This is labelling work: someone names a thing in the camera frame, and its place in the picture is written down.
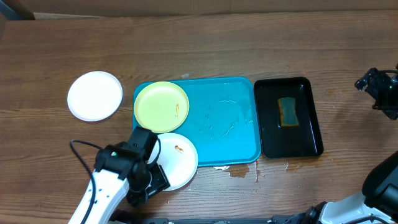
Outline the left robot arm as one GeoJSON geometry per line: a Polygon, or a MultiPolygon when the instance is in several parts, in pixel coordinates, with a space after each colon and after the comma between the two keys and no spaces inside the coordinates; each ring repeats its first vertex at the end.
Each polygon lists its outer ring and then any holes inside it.
{"type": "Polygon", "coordinates": [[[157,163],[162,149],[158,135],[137,127],[128,142],[102,148],[90,142],[72,139],[70,147],[90,176],[90,183],[69,220],[70,223],[167,223],[163,220],[143,219],[117,209],[123,199],[136,207],[170,187],[165,171],[157,163]],[[98,149],[93,170],[77,153],[75,143],[98,149]],[[151,161],[154,148],[158,149],[158,154],[151,161]]]}

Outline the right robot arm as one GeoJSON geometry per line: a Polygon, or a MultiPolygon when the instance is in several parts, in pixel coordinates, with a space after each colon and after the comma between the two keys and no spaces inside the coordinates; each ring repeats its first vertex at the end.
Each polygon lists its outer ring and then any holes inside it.
{"type": "MultiPolygon", "coordinates": [[[[397,70],[371,68],[354,86],[375,99],[374,110],[397,119],[397,70]]],[[[283,218],[297,223],[397,223],[397,153],[376,166],[366,177],[362,191],[338,202],[322,202],[306,212],[283,218]]]]}

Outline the green and yellow sponge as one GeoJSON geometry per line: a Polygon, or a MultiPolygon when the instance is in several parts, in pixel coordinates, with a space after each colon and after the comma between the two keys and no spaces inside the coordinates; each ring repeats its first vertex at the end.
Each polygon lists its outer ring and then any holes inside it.
{"type": "Polygon", "coordinates": [[[281,127],[296,127],[299,125],[299,120],[296,115],[295,98],[284,97],[279,98],[279,123],[281,127]]]}

